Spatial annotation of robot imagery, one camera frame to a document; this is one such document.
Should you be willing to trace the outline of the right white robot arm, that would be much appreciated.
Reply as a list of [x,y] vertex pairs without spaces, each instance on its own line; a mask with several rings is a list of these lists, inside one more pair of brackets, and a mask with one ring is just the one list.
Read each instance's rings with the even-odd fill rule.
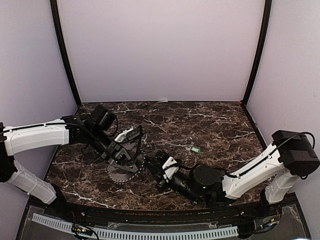
[[315,143],[308,136],[312,133],[278,130],[260,155],[232,173],[200,163],[186,167],[164,151],[145,157],[145,164],[159,192],[171,189],[194,204],[205,202],[207,207],[232,204],[250,189],[273,178],[262,191],[262,201],[255,205],[255,213],[266,217],[298,179],[307,178],[319,168]]

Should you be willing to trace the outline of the black disc with keyrings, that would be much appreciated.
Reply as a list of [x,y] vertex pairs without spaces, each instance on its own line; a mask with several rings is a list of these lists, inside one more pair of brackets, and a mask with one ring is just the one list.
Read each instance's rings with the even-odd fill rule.
[[142,168],[144,166],[144,151],[141,147],[138,147],[137,143],[125,143],[124,146],[136,146],[136,153],[135,153],[135,160],[131,162],[117,162],[117,163],[130,163],[135,164],[138,167],[137,172],[110,172],[107,167],[107,175],[108,177],[115,183],[115,184],[124,184],[132,181],[135,177],[139,175],[139,173],[142,171]]

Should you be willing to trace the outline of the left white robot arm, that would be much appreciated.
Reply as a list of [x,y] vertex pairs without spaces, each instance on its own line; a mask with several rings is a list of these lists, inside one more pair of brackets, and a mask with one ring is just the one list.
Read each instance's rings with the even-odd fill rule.
[[23,167],[14,155],[55,145],[91,146],[109,165],[116,183],[133,179],[144,164],[142,126],[107,135],[116,115],[97,105],[87,115],[69,115],[53,121],[19,127],[0,127],[0,181],[11,184],[46,205],[60,218],[67,218],[70,206],[57,186],[45,182]]

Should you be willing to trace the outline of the green key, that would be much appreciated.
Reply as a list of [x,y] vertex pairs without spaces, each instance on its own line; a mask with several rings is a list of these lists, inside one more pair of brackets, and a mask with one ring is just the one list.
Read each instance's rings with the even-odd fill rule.
[[195,147],[195,146],[193,146],[191,144],[190,145],[185,145],[185,149],[187,151],[194,152],[194,153],[197,153],[197,154],[200,154],[202,152],[200,148]]

